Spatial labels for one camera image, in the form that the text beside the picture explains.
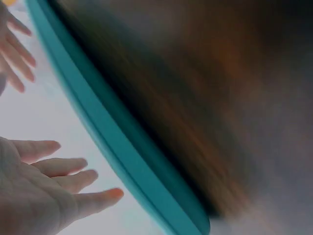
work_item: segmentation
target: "human hand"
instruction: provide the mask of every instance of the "human hand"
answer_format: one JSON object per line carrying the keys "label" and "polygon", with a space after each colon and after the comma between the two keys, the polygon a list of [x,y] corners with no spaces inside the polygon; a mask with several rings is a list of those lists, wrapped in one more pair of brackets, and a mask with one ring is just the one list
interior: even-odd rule
{"label": "human hand", "polygon": [[27,36],[31,36],[31,31],[16,19],[0,0],[0,72],[4,72],[7,75],[7,81],[16,90],[24,92],[25,86],[13,72],[8,61],[31,82],[35,80],[35,77],[29,65],[32,67],[36,66],[36,61],[8,26]]}
{"label": "human hand", "polygon": [[0,138],[0,234],[55,235],[121,199],[118,188],[78,194],[97,178],[94,170],[81,171],[84,159],[36,162],[59,148],[55,141]]}

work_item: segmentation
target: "teal plate rim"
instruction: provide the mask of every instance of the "teal plate rim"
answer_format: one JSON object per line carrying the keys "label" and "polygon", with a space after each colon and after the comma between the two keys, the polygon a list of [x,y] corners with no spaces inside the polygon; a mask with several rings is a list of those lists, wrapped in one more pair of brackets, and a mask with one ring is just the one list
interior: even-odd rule
{"label": "teal plate rim", "polygon": [[[71,105],[126,188],[167,234],[207,235],[210,223],[197,197],[104,82],[47,0],[26,3]],[[101,101],[84,77],[101,88]],[[141,154],[131,139],[140,142]]]}

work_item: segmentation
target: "teal plastic edge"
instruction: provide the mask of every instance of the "teal plastic edge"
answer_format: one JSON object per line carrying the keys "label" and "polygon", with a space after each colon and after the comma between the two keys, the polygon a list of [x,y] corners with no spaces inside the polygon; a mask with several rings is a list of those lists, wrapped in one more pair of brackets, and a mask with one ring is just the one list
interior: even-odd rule
{"label": "teal plastic edge", "polygon": [[[75,66],[71,56],[68,54],[68,48],[64,48],[64,45],[55,34],[51,25],[53,24],[54,27],[59,28],[63,26],[58,22],[57,17],[53,15],[46,1],[40,1],[41,4],[39,4],[37,1],[29,0],[27,3],[42,43],[50,56],[50,61],[59,76],[68,98],[71,100],[74,109],[79,114],[79,118],[91,137],[101,152],[105,154],[109,164],[125,183],[128,190],[168,234],[208,234],[209,223],[207,216],[202,210],[201,205],[198,204],[195,196],[186,195],[186,197],[191,199],[195,210],[199,211],[197,212],[198,215],[191,221],[188,217],[190,215],[187,215],[180,205],[177,204],[175,198],[172,197],[158,177],[146,165],[132,143],[127,139],[109,112],[98,100],[98,97],[93,93],[81,75],[80,70]],[[77,51],[80,51],[79,47],[70,35],[67,37],[70,43],[73,44],[72,49],[76,50],[77,54]],[[90,64],[83,52],[80,54],[80,59],[84,63]],[[89,76],[100,76],[93,66],[88,66],[91,69]],[[108,94],[108,99],[117,99],[109,87],[107,87],[105,93]],[[195,219],[197,219],[198,224],[199,221],[202,223],[200,226],[198,225],[198,228],[194,225]]]}

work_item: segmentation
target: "palm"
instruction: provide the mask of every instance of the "palm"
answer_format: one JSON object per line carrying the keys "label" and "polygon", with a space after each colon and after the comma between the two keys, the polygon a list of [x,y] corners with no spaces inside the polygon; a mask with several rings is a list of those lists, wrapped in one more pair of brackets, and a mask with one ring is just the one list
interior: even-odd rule
{"label": "palm", "polygon": [[0,140],[0,234],[55,235],[121,198],[119,189],[77,194],[97,178],[93,170],[80,171],[87,164],[83,159],[28,164],[58,148],[54,141]]}

